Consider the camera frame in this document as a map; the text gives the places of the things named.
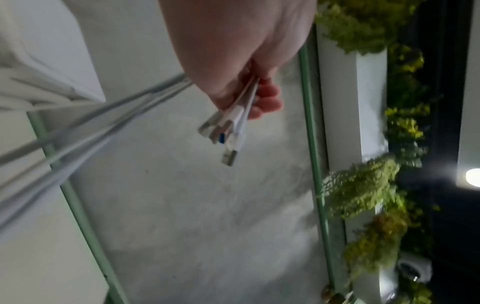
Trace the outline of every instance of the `gray floor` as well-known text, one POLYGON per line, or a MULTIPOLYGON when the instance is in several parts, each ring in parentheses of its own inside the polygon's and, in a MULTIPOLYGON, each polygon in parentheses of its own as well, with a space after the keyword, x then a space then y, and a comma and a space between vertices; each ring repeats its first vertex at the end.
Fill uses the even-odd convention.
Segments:
MULTIPOLYGON (((152 0, 66 0, 109 101, 181 72, 152 0)), ((133 304, 320 303, 300 72, 285 110, 248 126, 235 168, 196 133, 214 107, 192 88, 125 130, 73 177, 133 304)), ((55 128, 91 108, 45 112, 55 128)))

